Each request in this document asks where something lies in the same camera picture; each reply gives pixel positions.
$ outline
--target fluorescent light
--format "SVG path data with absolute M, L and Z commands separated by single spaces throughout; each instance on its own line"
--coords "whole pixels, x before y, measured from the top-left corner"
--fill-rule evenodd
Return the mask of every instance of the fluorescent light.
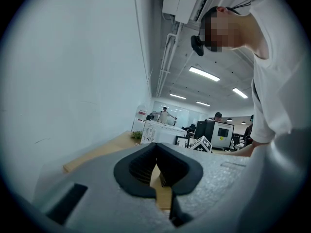
M 197 73 L 197 74 L 200 74 L 200 75 L 202 75 L 202 76 L 204 76 L 204 77 L 207 77 L 207 78 L 209 78 L 209 79 L 211 79 L 211 80 L 214 80 L 214 81 L 219 81 L 220 80 L 220 78 L 218 78 L 218 77 L 216 77 L 216 76 L 214 76 L 214 75 L 211 75 L 211 74 L 209 74 L 209 73 L 207 73 L 207 72 L 204 72 L 204 71 L 201 71 L 201 70 L 199 70 L 199 69 L 196 69 L 196 68 L 194 68 L 194 67 L 191 67 L 190 69 L 189 69 L 189 71 L 190 72 L 195 72 L 195 73 Z
M 239 94 L 242 98 L 244 99 L 248 98 L 248 96 L 246 96 L 242 91 L 238 90 L 237 88 L 233 88 L 232 90 L 237 94 Z
M 197 103 L 205 105 L 205 106 L 210 106 L 209 104 L 206 104 L 206 103 L 201 103 L 201 102 L 197 102 Z
M 184 97 L 181 97 L 181 96 L 177 96 L 177 95 L 174 95 L 174 94 L 170 94 L 171 96 L 173 96 L 173 97 L 177 97 L 177 98 L 180 98 L 180 99 L 186 99 L 186 98 L 184 98 Z

